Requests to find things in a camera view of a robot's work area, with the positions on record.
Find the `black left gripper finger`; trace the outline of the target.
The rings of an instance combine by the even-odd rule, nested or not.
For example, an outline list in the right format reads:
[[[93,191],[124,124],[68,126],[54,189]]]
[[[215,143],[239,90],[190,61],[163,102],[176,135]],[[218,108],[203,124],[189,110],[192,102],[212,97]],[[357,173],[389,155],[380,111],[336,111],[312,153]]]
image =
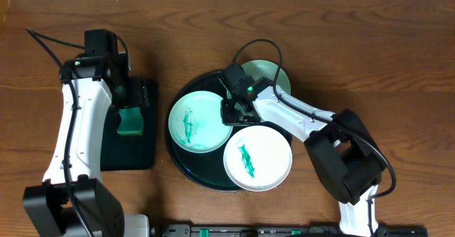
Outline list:
[[[112,88],[112,104],[126,105],[128,98],[128,87],[126,83],[114,84]]]
[[[149,105],[146,79],[139,77],[133,77],[131,79],[131,102],[134,107]]]

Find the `green sponge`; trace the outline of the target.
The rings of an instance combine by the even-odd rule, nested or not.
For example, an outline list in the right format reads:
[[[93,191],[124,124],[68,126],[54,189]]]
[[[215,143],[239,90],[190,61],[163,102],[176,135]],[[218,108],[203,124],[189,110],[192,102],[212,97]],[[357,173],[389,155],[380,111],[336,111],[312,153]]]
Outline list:
[[[119,135],[142,135],[144,118],[140,107],[124,108],[119,111],[121,121],[117,128]]]

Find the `mint plate stained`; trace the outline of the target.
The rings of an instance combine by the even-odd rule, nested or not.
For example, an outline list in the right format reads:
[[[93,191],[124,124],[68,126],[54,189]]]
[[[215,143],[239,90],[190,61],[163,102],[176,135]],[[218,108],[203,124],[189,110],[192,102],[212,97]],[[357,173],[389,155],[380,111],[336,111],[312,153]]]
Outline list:
[[[199,90],[177,100],[168,116],[172,140],[192,153],[207,153],[220,148],[229,139],[233,127],[223,124],[221,102],[216,93]]]

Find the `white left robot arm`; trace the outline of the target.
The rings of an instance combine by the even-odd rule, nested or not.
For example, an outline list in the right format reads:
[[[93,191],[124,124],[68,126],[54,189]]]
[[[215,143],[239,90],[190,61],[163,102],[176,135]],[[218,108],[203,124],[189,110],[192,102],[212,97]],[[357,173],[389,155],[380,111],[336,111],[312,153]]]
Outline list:
[[[91,56],[65,62],[63,116],[51,163],[40,186],[25,189],[23,207],[40,236],[150,236],[143,214],[125,214],[102,183],[104,155],[133,170],[137,147],[151,137],[147,81],[130,78],[129,56]]]

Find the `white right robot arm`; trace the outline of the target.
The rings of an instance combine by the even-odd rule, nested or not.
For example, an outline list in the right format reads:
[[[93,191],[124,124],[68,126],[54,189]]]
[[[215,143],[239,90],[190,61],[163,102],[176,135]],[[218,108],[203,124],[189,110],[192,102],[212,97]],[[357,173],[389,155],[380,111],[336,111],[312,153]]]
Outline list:
[[[382,172],[391,164],[351,110],[321,110],[285,92],[274,80],[223,77],[230,97],[222,102],[226,125],[271,122],[300,139],[319,181],[340,205],[340,229],[354,236],[374,236],[375,200]]]

